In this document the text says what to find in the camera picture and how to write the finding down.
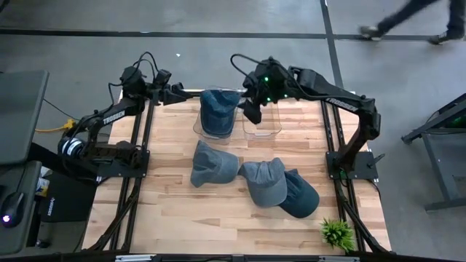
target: person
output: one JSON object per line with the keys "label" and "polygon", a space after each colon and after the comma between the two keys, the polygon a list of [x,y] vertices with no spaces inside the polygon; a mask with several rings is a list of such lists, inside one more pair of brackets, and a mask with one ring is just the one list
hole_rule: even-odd
{"label": "person", "polygon": [[[410,0],[398,12],[384,18],[377,26],[361,26],[359,32],[362,37],[370,40],[380,40],[383,35],[395,26],[406,21],[412,15],[438,0]],[[465,36],[465,5],[466,0],[450,0],[450,20],[447,30],[427,41],[431,44],[443,44],[451,40],[461,40]]]}

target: black pants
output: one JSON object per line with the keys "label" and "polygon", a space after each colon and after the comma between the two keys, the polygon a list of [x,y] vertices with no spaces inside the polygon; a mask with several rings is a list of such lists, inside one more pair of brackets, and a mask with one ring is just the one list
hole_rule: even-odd
{"label": "black pants", "polygon": [[[438,0],[410,0],[400,11],[383,19],[377,27],[382,33],[386,33],[412,15],[437,1]],[[453,35],[462,35],[465,33],[465,9],[466,0],[450,0],[450,21],[446,26],[449,33]]]}

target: computer mouse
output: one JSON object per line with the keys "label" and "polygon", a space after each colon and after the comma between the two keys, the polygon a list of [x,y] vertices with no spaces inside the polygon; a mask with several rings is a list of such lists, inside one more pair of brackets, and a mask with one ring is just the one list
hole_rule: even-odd
{"label": "computer mouse", "polygon": [[1,203],[1,224],[5,228],[17,226],[23,218],[24,193],[11,193]]}

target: shoe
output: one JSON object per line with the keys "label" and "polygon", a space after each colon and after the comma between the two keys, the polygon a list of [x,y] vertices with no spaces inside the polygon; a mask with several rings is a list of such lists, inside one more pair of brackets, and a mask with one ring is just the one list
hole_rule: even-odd
{"label": "shoe", "polygon": [[431,36],[427,41],[431,44],[439,45],[453,40],[462,40],[465,37],[464,33],[449,33],[445,31],[439,35]]}
{"label": "shoe", "polygon": [[359,33],[365,39],[374,41],[379,41],[384,35],[384,33],[379,31],[379,29],[375,26],[360,26]]}

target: yellow cable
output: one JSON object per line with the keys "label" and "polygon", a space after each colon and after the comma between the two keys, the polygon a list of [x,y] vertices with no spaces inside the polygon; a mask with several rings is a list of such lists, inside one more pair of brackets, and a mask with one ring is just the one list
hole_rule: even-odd
{"label": "yellow cable", "polygon": [[57,128],[52,128],[49,130],[40,130],[36,129],[36,132],[58,132],[58,131],[63,131],[63,130],[68,130],[74,126],[76,122],[73,119],[68,119],[66,124],[64,124],[62,127],[57,127]]}
{"label": "yellow cable", "polygon": [[61,130],[64,130],[65,127],[58,127],[58,128],[52,128],[52,129],[49,129],[49,130],[38,130],[36,129],[36,132],[58,132],[58,131],[61,131]]}

